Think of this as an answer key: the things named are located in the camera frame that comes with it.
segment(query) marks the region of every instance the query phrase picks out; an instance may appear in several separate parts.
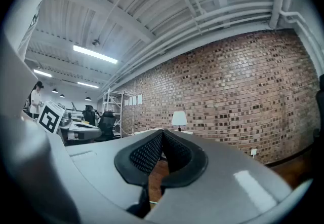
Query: white shirt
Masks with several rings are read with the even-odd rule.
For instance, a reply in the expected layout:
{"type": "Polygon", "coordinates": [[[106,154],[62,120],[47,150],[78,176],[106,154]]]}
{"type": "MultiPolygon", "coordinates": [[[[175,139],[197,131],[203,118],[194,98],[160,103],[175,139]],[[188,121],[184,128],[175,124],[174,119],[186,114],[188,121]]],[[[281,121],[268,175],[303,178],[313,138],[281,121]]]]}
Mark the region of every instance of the white shirt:
{"type": "Polygon", "coordinates": [[[33,103],[38,104],[42,100],[40,92],[37,92],[37,90],[33,90],[30,95],[30,100],[31,100],[31,105],[30,105],[29,112],[39,114],[39,105],[34,106],[33,103]]]}
{"type": "Polygon", "coordinates": [[[4,21],[5,35],[22,60],[38,18],[42,0],[15,0],[4,21]]]}

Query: woman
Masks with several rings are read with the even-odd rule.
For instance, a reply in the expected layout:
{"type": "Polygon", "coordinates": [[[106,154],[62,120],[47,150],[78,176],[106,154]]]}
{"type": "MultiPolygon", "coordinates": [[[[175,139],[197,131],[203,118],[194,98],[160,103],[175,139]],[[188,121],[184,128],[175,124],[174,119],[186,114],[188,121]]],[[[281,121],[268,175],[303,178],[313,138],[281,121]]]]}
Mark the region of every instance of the woman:
{"type": "Polygon", "coordinates": [[[41,88],[44,88],[43,84],[41,81],[38,81],[30,96],[29,96],[29,102],[30,102],[30,110],[29,112],[30,113],[33,113],[33,114],[39,114],[39,108],[41,106],[41,103],[42,103],[42,98],[41,98],[41,88]]]}

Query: brick wall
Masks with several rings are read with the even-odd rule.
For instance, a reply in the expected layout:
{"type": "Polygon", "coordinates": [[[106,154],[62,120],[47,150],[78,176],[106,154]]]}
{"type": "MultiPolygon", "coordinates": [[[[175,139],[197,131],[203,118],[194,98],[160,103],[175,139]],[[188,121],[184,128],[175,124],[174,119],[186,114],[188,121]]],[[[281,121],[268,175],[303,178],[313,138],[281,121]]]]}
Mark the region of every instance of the brick wall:
{"type": "Polygon", "coordinates": [[[314,66],[293,30],[237,35],[173,58],[124,84],[143,104],[123,107],[127,133],[173,128],[184,110],[201,138],[273,162],[312,143],[319,126],[314,66]]]}

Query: black office chair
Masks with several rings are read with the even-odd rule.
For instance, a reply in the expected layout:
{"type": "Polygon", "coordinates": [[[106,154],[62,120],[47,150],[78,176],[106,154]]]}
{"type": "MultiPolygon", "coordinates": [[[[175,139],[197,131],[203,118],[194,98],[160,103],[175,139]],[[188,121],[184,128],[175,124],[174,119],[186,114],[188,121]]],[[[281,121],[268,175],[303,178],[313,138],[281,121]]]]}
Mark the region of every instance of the black office chair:
{"type": "Polygon", "coordinates": [[[90,125],[96,126],[95,112],[91,105],[86,105],[86,110],[82,112],[85,121],[88,121],[90,125]]]}
{"type": "Polygon", "coordinates": [[[111,111],[106,111],[101,116],[98,127],[102,131],[102,135],[95,139],[96,142],[104,142],[113,140],[113,126],[115,124],[116,117],[111,111]]]}
{"type": "Polygon", "coordinates": [[[314,141],[324,134],[324,74],[319,77],[319,91],[316,93],[315,97],[320,116],[320,129],[314,129],[314,141]]]}

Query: metal shelving rack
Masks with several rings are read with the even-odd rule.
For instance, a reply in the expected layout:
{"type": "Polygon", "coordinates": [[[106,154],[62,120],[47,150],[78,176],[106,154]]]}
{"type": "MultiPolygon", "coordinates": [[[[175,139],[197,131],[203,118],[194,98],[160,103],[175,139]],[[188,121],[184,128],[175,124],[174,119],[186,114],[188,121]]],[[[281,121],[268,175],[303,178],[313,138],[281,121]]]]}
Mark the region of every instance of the metal shelving rack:
{"type": "Polygon", "coordinates": [[[123,117],[123,102],[124,93],[111,91],[110,88],[106,93],[103,94],[102,99],[102,113],[106,110],[110,110],[116,117],[116,122],[114,125],[114,137],[123,137],[122,134],[122,117],[123,117]],[[115,130],[115,127],[119,126],[119,132],[115,130]]]}

